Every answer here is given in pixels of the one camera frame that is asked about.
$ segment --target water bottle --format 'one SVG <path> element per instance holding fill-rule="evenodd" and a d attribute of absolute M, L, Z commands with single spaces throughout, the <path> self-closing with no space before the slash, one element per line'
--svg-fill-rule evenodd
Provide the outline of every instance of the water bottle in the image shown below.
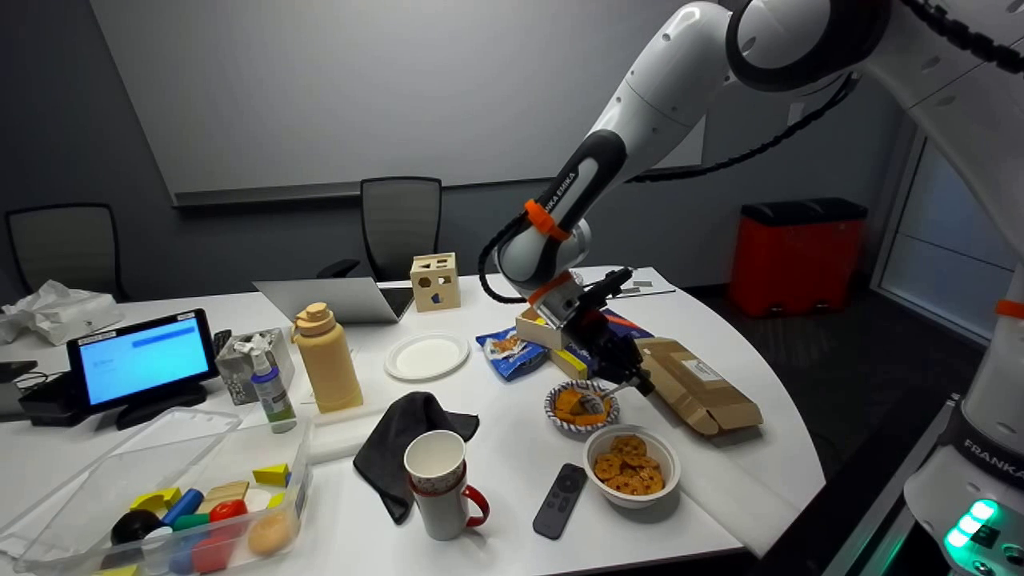
<path fill-rule="evenodd" d="M 271 433 L 288 433 L 295 425 L 295 411 L 288 391 L 280 377 L 276 361 L 266 353 L 253 353 L 253 391 L 263 405 Z"/>
<path fill-rule="evenodd" d="M 307 365 L 321 414 L 361 406 L 345 329 L 323 301 L 295 316 L 295 345 Z"/>

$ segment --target paper plate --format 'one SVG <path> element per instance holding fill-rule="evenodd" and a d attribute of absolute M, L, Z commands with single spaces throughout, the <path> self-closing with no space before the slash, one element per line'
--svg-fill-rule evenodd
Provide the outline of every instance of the paper plate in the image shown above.
<path fill-rule="evenodd" d="M 462 335 L 416 335 L 401 343 L 386 358 L 393 380 L 440 380 L 459 373 L 471 357 Z"/>

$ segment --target cup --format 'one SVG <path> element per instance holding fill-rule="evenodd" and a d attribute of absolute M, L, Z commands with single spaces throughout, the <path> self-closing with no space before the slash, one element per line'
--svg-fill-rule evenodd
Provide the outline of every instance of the cup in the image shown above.
<path fill-rule="evenodd" d="M 467 478 L 467 441 L 451 429 L 422 433 L 406 446 L 402 469 L 416 492 L 451 492 Z"/>
<path fill-rule="evenodd" d="M 402 469 L 413 483 L 413 503 L 425 535 L 436 542 L 462 539 L 489 520 L 486 497 L 467 483 L 467 441 L 448 429 L 422 433 L 409 441 Z"/>

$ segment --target tan bottle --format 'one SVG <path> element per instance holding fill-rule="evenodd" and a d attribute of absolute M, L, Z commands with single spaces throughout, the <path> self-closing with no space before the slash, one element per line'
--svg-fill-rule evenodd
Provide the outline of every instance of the tan bottle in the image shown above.
<path fill-rule="evenodd" d="M 307 365 L 321 414 L 361 406 L 345 329 L 323 301 L 307 305 L 295 316 L 295 345 Z"/>

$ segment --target blue object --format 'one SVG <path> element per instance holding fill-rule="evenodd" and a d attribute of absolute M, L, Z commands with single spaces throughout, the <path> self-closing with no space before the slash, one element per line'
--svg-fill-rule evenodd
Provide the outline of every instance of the blue object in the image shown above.
<path fill-rule="evenodd" d="M 530 376 L 547 361 L 547 348 L 537 343 L 520 340 L 511 329 L 500 332 L 481 332 L 478 345 L 483 348 L 483 358 L 502 380 L 516 380 L 521 376 Z"/>
<path fill-rule="evenodd" d="M 201 492 L 198 491 L 187 491 L 164 516 L 164 524 L 174 524 L 184 516 L 191 516 L 201 505 Z"/>

